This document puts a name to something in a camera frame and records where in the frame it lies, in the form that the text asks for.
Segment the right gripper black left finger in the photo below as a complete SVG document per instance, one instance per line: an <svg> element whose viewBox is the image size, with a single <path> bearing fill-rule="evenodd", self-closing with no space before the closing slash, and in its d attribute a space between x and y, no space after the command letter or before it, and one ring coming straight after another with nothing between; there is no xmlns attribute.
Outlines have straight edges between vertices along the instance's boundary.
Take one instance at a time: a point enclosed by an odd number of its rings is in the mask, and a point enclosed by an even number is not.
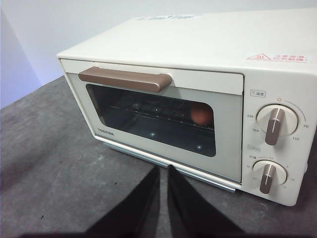
<svg viewBox="0 0 317 238"><path fill-rule="evenodd" d="M152 168L129 195L93 224L96 238L154 238L160 209L160 171Z"/></svg>

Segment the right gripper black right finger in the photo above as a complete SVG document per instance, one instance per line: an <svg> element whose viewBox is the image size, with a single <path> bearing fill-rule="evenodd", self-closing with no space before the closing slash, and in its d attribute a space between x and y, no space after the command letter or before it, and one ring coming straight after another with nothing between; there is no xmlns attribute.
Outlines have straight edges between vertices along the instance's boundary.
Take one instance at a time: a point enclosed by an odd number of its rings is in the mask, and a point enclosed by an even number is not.
<svg viewBox="0 0 317 238"><path fill-rule="evenodd" d="M241 238L246 233L168 166L167 202L174 238Z"/></svg>

